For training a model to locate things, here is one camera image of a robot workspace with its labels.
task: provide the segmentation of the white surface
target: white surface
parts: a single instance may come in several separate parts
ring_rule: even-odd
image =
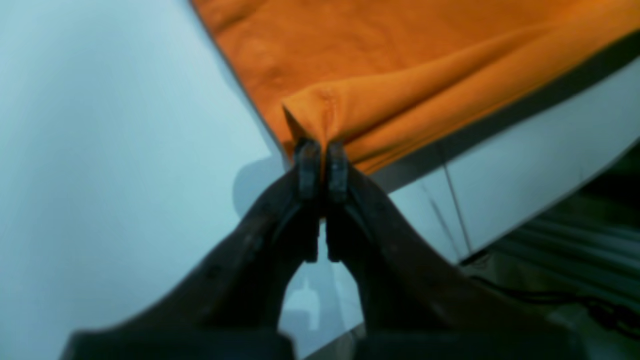
[[[285,165],[187,1],[4,0],[0,30],[0,359],[54,359],[169,291]],[[392,198],[466,253],[444,172]],[[280,327],[305,356],[361,321],[321,258]]]
[[[472,250],[567,196],[639,137],[636,59],[578,96],[449,160],[447,169]]]

